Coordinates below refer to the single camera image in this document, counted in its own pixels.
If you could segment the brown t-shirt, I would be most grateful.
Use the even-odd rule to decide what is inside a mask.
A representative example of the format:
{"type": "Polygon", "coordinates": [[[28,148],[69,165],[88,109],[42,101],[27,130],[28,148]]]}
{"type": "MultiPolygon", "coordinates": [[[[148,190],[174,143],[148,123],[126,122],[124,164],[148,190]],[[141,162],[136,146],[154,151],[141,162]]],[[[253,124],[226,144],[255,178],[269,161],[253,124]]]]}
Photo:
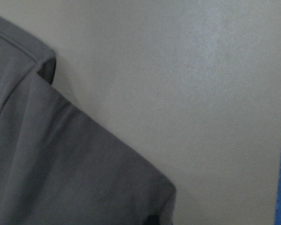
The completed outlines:
{"type": "Polygon", "coordinates": [[[0,225],[171,225],[174,184],[56,91],[55,67],[0,17],[0,225]]]}

